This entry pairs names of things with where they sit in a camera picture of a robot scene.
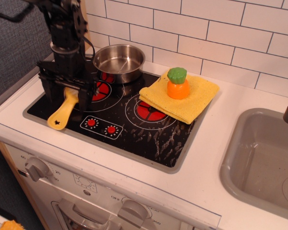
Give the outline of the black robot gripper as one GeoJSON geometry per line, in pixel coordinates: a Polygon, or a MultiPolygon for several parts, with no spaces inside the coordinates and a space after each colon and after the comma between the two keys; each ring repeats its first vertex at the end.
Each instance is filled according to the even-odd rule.
{"type": "Polygon", "coordinates": [[[63,94],[63,87],[78,91],[79,110],[84,112],[96,94],[97,70],[93,55],[81,51],[74,54],[54,53],[53,61],[38,61],[39,77],[48,100],[52,103],[63,94]]]}

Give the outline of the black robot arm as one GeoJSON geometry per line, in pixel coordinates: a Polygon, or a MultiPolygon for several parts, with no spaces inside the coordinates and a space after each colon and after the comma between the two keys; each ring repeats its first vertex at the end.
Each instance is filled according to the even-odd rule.
{"type": "Polygon", "coordinates": [[[43,13],[51,35],[53,61],[39,61],[39,77],[47,98],[52,102],[69,87],[78,91],[78,106],[84,112],[97,93],[96,68],[85,54],[89,40],[87,22],[78,0],[31,0],[43,13]]]}

